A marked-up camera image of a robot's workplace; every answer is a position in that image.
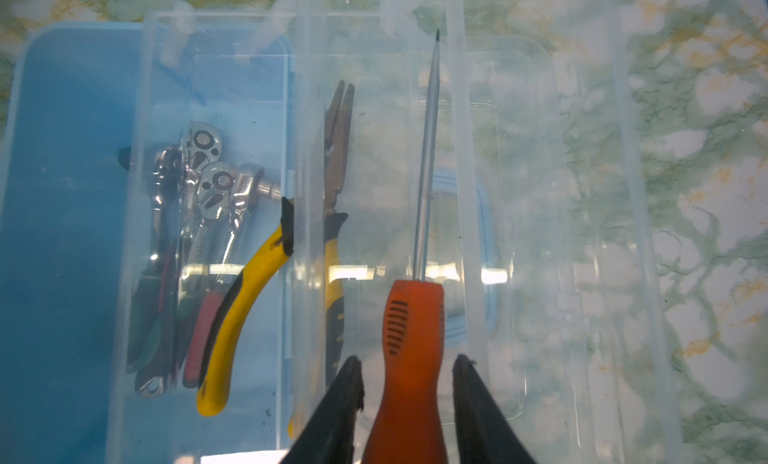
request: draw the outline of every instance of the yellow handle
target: yellow handle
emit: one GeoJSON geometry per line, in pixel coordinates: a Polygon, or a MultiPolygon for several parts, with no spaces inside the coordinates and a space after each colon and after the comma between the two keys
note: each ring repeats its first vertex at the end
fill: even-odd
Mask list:
{"type": "MultiPolygon", "coordinates": [[[[338,219],[338,227],[346,220],[346,214],[338,219]]],[[[341,279],[330,279],[330,267],[338,266],[341,263],[339,258],[339,239],[338,229],[332,233],[333,238],[326,242],[325,266],[326,266],[326,389],[330,387],[333,379],[336,378],[336,372],[339,370],[339,359],[341,357],[342,346],[344,344],[344,287],[341,279]]],[[[312,385],[318,386],[320,377],[313,380],[312,385]]],[[[306,424],[303,412],[294,411],[288,421],[288,437],[295,439],[298,437],[296,428],[300,429],[306,424]]]]}
{"type": "Polygon", "coordinates": [[[283,250],[283,228],[278,226],[245,265],[219,308],[209,339],[215,339],[202,386],[197,390],[197,411],[216,416],[230,396],[232,364],[237,340],[256,297],[290,256],[283,250]],[[216,324],[221,325],[216,332],[216,324]]]}

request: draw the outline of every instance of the metal tool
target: metal tool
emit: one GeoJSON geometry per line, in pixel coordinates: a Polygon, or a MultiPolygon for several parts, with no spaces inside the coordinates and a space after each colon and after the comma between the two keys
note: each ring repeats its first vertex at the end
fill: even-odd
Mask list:
{"type": "Polygon", "coordinates": [[[128,372],[134,372],[154,354],[157,340],[148,339],[152,323],[158,315],[170,288],[169,259],[175,254],[168,229],[168,209],[178,202],[181,179],[181,151],[168,147],[155,157],[154,167],[147,181],[152,206],[149,262],[138,281],[130,307],[128,331],[128,372]]]}
{"type": "MultiPolygon", "coordinates": [[[[200,172],[195,196],[200,221],[194,230],[188,259],[194,262],[203,261],[210,229],[229,212],[230,190],[233,186],[233,171],[224,162],[210,163],[200,172]]],[[[175,302],[166,305],[158,315],[157,325],[160,329],[156,332],[159,332],[159,347],[152,360],[136,374],[134,386],[139,395],[158,396],[174,381],[180,361],[183,359],[183,356],[179,356],[178,353],[186,350],[184,343],[192,334],[193,324],[189,316],[194,315],[194,310],[189,307],[194,305],[189,301],[199,299],[195,297],[201,295],[199,285],[200,276],[180,279],[179,305],[176,306],[175,302]]]]}
{"type": "MultiPolygon", "coordinates": [[[[230,191],[229,221],[230,225],[224,246],[214,262],[220,263],[219,269],[225,269],[233,259],[238,236],[242,234],[246,219],[252,215],[261,197],[272,200],[280,199],[280,186],[264,178],[264,168],[255,164],[242,166],[235,178],[230,191]]],[[[231,283],[231,275],[225,272],[215,274],[213,283],[208,286],[206,296],[197,313],[196,323],[190,337],[187,352],[187,363],[184,365],[185,387],[197,389],[201,383],[200,371],[203,365],[203,354],[211,327],[214,324],[216,312],[224,300],[226,286],[231,283]]]]}
{"type": "Polygon", "coordinates": [[[438,32],[427,87],[414,280],[396,280],[384,309],[384,396],[362,454],[364,464],[448,462],[437,407],[446,332],[444,293],[440,284],[424,281],[440,90],[439,42],[438,32]]]}
{"type": "MultiPolygon", "coordinates": [[[[339,263],[337,238],[345,213],[335,210],[336,197],[344,186],[346,154],[349,150],[350,123],[355,86],[343,81],[336,88],[329,110],[326,112],[325,148],[325,219],[327,268],[339,263]]],[[[197,411],[202,416],[215,416],[221,412],[229,398],[232,364],[235,348],[256,297],[274,274],[283,267],[293,254],[293,204],[283,197],[280,225],[235,278],[216,312],[206,342],[200,374],[203,382],[197,391],[197,411]]],[[[338,368],[338,356],[343,344],[343,289],[338,280],[326,287],[326,374],[327,382],[338,368]]]]}
{"type": "Polygon", "coordinates": [[[205,261],[208,236],[211,227],[230,211],[230,190],[234,187],[235,175],[225,162],[211,163],[200,173],[195,205],[200,221],[193,231],[192,243],[187,255],[188,263],[205,261]]]}
{"type": "Polygon", "coordinates": [[[221,135],[216,127],[192,121],[183,134],[180,147],[184,155],[184,198],[182,200],[181,262],[189,263],[197,226],[197,193],[203,169],[221,158],[221,135]]]}

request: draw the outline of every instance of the pliers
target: pliers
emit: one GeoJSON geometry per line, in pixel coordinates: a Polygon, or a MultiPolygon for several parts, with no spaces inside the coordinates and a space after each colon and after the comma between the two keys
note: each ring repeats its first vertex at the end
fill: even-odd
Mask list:
{"type": "MultiPolygon", "coordinates": [[[[355,86],[342,80],[326,112],[324,236],[326,278],[330,266],[340,263],[338,236],[347,214],[336,211],[336,199],[344,187],[350,125],[355,86]]],[[[215,416],[226,406],[230,394],[232,365],[237,340],[256,297],[275,273],[293,254],[293,203],[283,197],[280,225],[256,251],[235,278],[216,311],[203,354],[197,390],[197,411],[202,416],[215,416]]],[[[344,334],[344,295],[340,280],[326,287],[326,385],[336,376],[344,334]]]]}

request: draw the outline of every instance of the orange screwdriver handle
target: orange screwdriver handle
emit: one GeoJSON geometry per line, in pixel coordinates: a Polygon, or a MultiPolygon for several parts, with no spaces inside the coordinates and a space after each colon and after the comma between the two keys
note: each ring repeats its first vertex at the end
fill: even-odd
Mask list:
{"type": "Polygon", "coordinates": [[[448,461],[437,410],[446,333],[440,284],[397,280],[384,311],[384,396],[364,464],[448,461]]]}

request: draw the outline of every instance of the pliers jaw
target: pliers jaw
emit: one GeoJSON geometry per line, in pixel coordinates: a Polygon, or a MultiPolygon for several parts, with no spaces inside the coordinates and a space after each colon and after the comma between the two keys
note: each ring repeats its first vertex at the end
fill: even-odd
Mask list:
{"type": "Polygon", "coordinates": [[[336,207],[336,198],[344,188],[346,160],[350,151],[350,127],[352,125],[352,104],[355,86],[346,85],[343,80],[336,86],[331,105],[326,111],[324,134],[325,145],[325,209],[326,213],[336,207]]]}

